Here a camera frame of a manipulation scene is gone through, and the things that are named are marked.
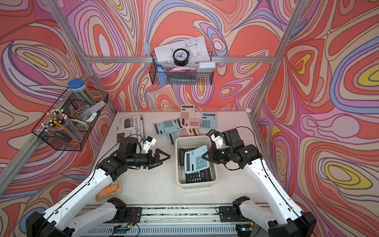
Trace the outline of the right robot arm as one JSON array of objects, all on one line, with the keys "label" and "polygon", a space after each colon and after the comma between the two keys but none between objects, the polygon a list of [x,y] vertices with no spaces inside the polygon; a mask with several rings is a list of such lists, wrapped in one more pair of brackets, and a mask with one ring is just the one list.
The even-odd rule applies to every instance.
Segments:
[{"label": "right robot arm", "polygon": [[259,149],[246,145],[236,128],[211,135],[214,142],[202,156],[214,164],[238,164],[259,188],[271,211],[253,203],[243,196],[233,202],[235,216],[253,221],[267,231],[270,237],[311,237],[315,236],[316,217],[297,205],[271,173]]}]

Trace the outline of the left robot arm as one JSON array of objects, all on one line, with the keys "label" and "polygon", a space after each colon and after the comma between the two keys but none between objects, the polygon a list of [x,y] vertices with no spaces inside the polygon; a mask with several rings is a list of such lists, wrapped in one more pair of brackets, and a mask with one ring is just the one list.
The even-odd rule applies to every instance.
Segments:
[{"label": "left robot arm", "polygon": [[78,216],[92,198],[116,181],[129,169],[153,169],[171,156],[157,148],[152,137],[144,140],[129,136],[116,143],[98,161],[91,174],[66,197],[42,213],[35,211],[26,219],[29,237],[80,237],[106,222],[138,222],[137,215],[129,212],[127,205],[117,197],[86,214]]}]

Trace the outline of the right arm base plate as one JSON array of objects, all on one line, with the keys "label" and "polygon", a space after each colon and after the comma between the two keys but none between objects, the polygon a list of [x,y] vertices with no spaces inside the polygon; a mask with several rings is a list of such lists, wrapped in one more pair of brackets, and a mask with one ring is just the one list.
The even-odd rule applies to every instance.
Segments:
[{"label": "right arm base plate", "polygon": [[219,206],[216,209],[221,222],[249,222],[255,224],[254,221],[243,217],[238,210],[235,210],[234,206]]}]

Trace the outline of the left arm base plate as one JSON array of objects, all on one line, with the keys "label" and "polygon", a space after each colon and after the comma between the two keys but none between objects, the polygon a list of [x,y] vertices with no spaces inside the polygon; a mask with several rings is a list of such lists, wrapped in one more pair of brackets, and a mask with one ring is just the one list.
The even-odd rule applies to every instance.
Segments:
[{"label": "left arm base plate", "polygon": [[107,223],[140,223],[142,210],[141,207],[120,207],[117,209],[115,217]]}]

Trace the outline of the black calculator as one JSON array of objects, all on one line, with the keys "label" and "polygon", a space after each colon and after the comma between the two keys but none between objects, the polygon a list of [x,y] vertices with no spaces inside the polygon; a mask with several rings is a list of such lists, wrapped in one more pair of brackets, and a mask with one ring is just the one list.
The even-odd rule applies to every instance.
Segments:
[{"label": "black calculator", "polygon": [[209,137],[209,138],[216,138],[218,136],[219,132],[214,130],[214,129],[211,129],[206,135]]},{"label": "black calculator", "polygon": [[185,166],[185,153],[192,151],[193,148],[188,148],[188,149],[179,149],[179,164],[180,166]]},{"label": "black calculator", "polygon": [[210,181],[212,181],[210,168],[207,168],[195,173],[186,174],[187,184],[210,182]]}]

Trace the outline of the light blue calculator front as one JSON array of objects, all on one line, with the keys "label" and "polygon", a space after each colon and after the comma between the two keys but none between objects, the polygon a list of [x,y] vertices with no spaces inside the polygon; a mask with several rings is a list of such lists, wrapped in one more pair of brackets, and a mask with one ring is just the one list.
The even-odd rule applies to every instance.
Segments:
[{"label": "light blue calculator front", "polygon": [[208,147],[203,145],[185,153],[185,174],[195,173],[210,167],[210,163],[201,157],[207,151]]}]

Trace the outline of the black calculator front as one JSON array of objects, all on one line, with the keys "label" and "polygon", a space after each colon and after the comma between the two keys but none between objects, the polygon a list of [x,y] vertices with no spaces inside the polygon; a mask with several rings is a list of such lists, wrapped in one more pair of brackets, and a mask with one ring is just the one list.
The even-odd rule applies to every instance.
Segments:
[{"label": "black calculator front", "polygon": [[185,166],[185,153],[192,151],[193,148],[188,148],[188,149],[179,149],[179,164],[180,166]]}]

